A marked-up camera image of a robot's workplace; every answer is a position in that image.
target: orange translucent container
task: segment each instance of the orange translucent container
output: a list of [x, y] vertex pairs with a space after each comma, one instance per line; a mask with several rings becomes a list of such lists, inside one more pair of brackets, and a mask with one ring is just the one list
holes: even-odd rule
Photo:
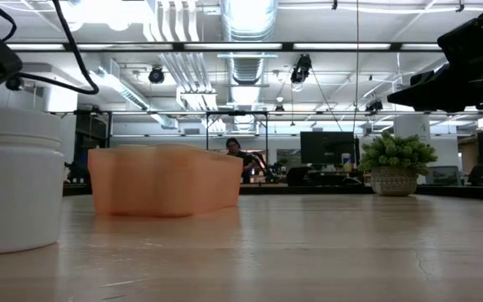
[[89, 151], [96, 212], [182, 217], [235, 206], [242, 160], [178, 144]]

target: potted plant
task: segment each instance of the potted plant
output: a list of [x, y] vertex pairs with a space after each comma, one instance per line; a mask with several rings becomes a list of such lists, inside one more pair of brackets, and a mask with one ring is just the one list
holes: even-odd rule
[[434, 147], [418, 135], [393, 137], [384, 132], [362, 145], [365, 153], [360, 170], [371, 171], [371, 186], [379, 195], [407, 196], [417, 189], [417, 178], [428, 173], [427, 163], [437, 160]]

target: ductwork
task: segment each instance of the ductwork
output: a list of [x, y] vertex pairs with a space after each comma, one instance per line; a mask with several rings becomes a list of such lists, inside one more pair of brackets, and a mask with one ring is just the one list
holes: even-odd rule
[[[221, 0], [221, 20], [224, 40], [228, 42], [264, 42], [272, 38], [277, 17], [278, 0]], [[229, 71], [232, 100], [239, 104], [255, 104], [260, 88], [243, 87], [262, 81], [265, 59], [230, 59]], [[246, 120], [237, 121], [241, 130], [247, 130]]]
[[[197, 32], [197, 7], [196, 0], [147, 0], [150, 7], [151, 19], [149, 23], [143, 25], [143, 34], [148, 41], [175, 41], [186, 42], [184, 26], [184, 5], [187, 3], [188, 13], [188, 34], [192, 42], [199, 42], [199, 34]], [[174, 3], [175, 20], [174, 31], [171, 30], [171, 7], [170, 3]], [[163, 20], [159, 19], [158, 3], [162, 4]], [[182, 102], [184, 98], [187, 101], [187, 108], [196, 111], [217, 110], [215, 90], [211, 86], [210, 77], [205, 66], [204, 56], [199, 54], [160, 54], [159, 58], [169, 70], [170, 74], [177, 83], [176, 101], [182, 108], [186, 108], [186, 104]], [[226, 125], [221, 121], [216, 121], [210, 127], [212, 132], [224, 132]]]

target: green plant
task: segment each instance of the green plant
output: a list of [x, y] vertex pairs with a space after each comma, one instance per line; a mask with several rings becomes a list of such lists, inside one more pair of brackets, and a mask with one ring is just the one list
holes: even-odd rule
[[418, 135], [397, 138], [384, 132], [380, 138], [374, 138], [372, 143], [363, 143], [362, 148], [365, 154], [359, 170], [363, 171], [392, 166], [426, 175], [426, 164], [437, 160], [434, 147], [422, 143]]

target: white plastic bottle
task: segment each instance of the white plastic bottle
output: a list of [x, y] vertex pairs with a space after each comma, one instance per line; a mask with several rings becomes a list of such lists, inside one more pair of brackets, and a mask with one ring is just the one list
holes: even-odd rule
[[60, 119], [0, 108], [0, 253], [56, 242], [64, 157]]

